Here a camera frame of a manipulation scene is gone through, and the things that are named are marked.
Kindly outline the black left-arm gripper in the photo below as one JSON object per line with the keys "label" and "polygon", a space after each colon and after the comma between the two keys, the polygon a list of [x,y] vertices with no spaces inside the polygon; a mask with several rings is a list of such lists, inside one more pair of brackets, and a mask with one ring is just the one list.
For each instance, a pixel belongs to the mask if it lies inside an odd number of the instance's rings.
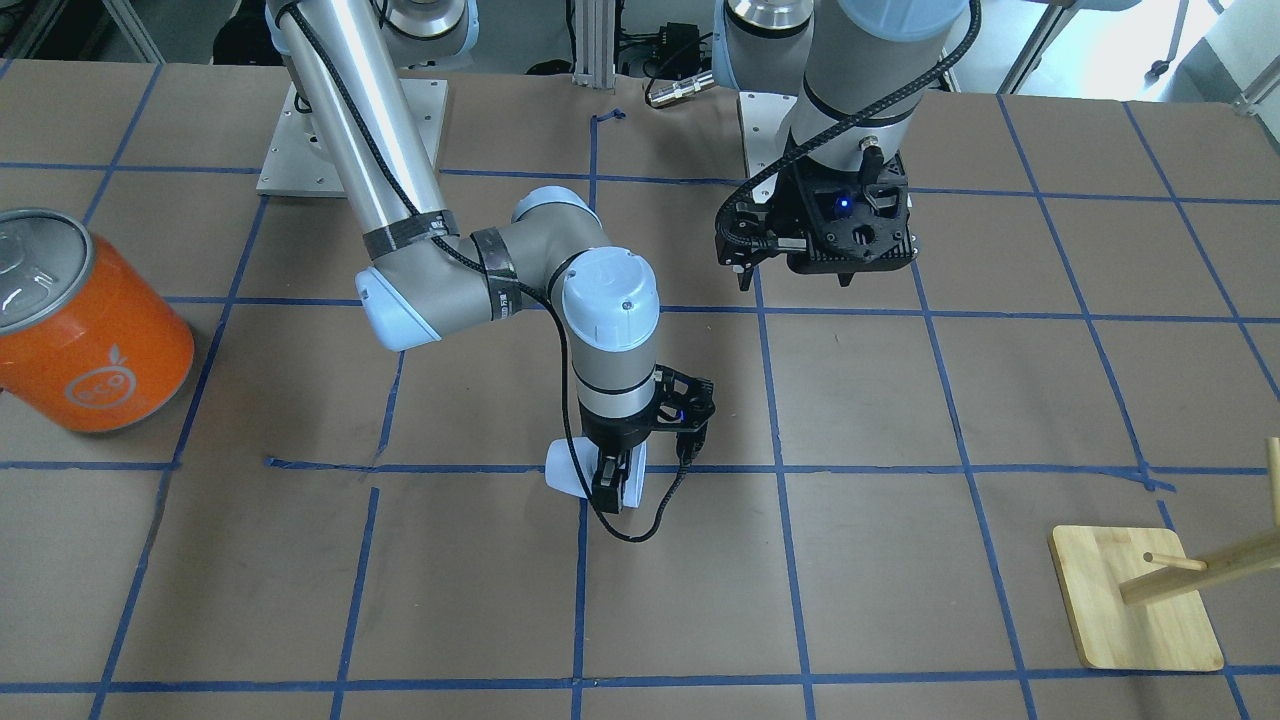
{"label": "black left-arm gripper", "polygon": [[847,288],[858,273],[891,272],[913,263],[908,178],[900,156],[874,141],[856,170],[836,170],[801,158],[780,173],[771,199],[739,199],[716,218],[716,252],[732,266],[739,291],[750,292],[756,266],[783,258],[803,275],[833,274]]}

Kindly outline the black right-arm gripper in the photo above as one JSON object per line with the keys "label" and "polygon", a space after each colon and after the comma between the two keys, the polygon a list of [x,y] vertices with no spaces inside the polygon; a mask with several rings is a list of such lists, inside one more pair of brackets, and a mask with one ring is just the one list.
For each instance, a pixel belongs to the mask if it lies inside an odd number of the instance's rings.
{"label": "black right-arm gripper", "polygon": [[654,430],[655,368],[630,389],[599,389],[580,382],[580,416],[585,436],[602,451],[591,471],[590,503],[604,514],[620,514],[631,474],[631,448]]}

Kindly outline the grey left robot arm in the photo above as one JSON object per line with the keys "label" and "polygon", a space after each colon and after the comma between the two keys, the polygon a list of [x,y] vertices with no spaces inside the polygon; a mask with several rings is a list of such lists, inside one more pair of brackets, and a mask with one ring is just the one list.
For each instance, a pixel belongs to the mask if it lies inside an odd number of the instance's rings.
{"label": "grey left robot arm", "polygon": [[841,286],[916,259],[900,147],[980,15],[978,1],[717,3],[717,85],[794,99],[765,163],[716,214],[717,260],[740,290],[773,258]]}

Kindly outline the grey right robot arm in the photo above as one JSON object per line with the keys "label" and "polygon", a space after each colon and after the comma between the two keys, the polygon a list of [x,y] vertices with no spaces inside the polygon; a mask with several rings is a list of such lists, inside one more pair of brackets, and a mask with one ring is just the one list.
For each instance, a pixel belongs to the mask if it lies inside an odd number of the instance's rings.
{"label": "grey right robot arm", "polygon": [[547,482],[598,512],[639,506],[649,436],[677,432],[695,455],[710,386],[657,361],[657,275],[572,190],[535,188],[500,227],[456,220],[402,70],[468,53],[475,3],[269,1],[265,17],[357,217],[370,264],[355,286],[379,341],[403,351],[547,307],[580,413],[580,432],[548,451]]}

